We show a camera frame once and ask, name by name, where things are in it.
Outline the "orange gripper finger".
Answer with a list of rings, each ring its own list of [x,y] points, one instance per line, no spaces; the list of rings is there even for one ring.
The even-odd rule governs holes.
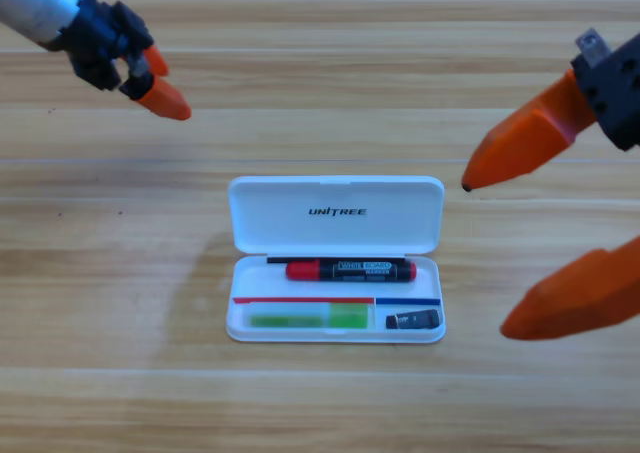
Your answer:
[[[639,239],[592,250],[534,285],[500,327],[523,341],[552,340],[639,314]]]

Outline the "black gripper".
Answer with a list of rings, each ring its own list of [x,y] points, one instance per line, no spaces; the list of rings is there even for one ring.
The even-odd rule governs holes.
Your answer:
[[[49,50],[65,52],[75,75],[97,89],[119,89],[158,117],[188,120],[191,107],[162,78],[169,67],[142,18],[122,2],[79,0],[77,6]]]
[[[618,149],[639,145],[639,37],[612,49],[591,28],[576,45],[573,70],[486,134],[462,175],[464,190],[535,171],[595,121]]]

